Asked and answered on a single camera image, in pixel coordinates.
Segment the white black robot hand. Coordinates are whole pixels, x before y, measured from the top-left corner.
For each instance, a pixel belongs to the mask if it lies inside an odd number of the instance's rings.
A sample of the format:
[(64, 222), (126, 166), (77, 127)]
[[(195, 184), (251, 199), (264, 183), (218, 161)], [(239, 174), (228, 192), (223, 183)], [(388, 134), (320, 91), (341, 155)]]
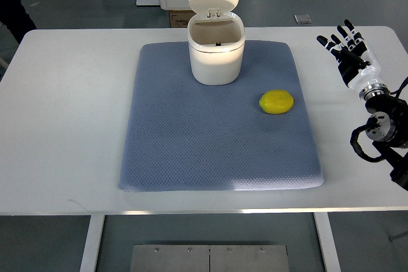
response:
[(361, 33), (348, 19), (337, 31), (338, 36), (320, 35), (317, 41), (334, 56), (345, 85), (360, 92), (369, 85), (383, 84), (380, 63)]

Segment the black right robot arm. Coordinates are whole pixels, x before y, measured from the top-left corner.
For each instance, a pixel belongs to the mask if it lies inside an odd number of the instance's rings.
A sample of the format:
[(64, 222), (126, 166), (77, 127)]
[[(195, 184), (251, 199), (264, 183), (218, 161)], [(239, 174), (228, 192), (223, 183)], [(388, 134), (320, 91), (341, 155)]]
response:
[[(407, 189), (407, 154), (400, 155), (397, 148), (407, 148), (407, 102), (392, 94), (382, 83), (367, 85), (360, 92), (370, 113), (366, 124), (356, 130), (354, 151), (364, 160), (375, 163), (387, 161), (393, 170), (391, 181)], [(367, 155), (358, 144), (358, 136), (364, 132), (372, 140), (379, 156)]]

